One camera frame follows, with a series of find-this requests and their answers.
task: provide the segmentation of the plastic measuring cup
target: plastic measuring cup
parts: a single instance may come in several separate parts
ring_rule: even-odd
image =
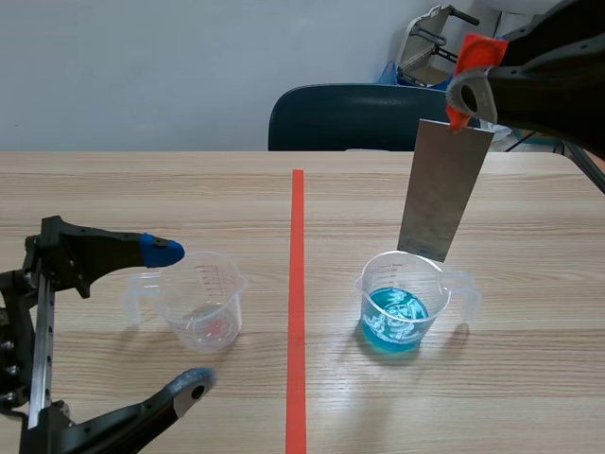
[[[240,294],[247,286],[229,257],[203,251],[160,272],[133,275],[120,300],[132,324],[141,322],[139,302],[152,299],[188,348],[216,350],[231,344],[241,329]]]
[[[367,338],[389,352],[420,345],[431,324],[452,300],[462,303],[462,320],[471,322],[483,300],[473,275],[443,272],[413,253],[381,253],[355,282],[361,293],[361,320]]]

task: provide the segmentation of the screw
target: screw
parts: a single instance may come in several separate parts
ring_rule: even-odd
[[[7,353],[12,352],[14,348],[15,342],[13,342],[12,340],[5,340],[4,342],[0,343],[0,350],[3,350]]]
[[[10,376],[17,376],[19,374],[19,367],[13,364],[12,366],[7,367],[5,371],[7,371],[7,374]]]
[[[17,400],[17,394],[15,394],[13,391],[0,395],[0,404],[2,404],[2,405],[6,405],[6,404],[10,405],[15,400]]]
[[[26,280],[26,284],[27,284],[28,287],[30,287],[30,288],[36,288],[36,283],[31,278],[31,272],[26,272],[23,275],[23,278]]]

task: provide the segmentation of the red tape line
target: red tape line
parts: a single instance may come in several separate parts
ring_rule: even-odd
[[[306,454],[304,356],[304,172],[292,172],[290,288],[287,316],[285,454]]]

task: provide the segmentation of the chair backrest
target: chair backrest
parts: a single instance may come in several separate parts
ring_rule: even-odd
[[[275,104],[269,150],[412,151],[421,118],[449,121],[445,93],[376,84],[314,85]]]

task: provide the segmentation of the wall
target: wall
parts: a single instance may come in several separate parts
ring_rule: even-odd
[[[495,11],[452,3],[491,32]],[[0,149],[266,149],[282,93],[376,81],[435,4],[5,0]]]

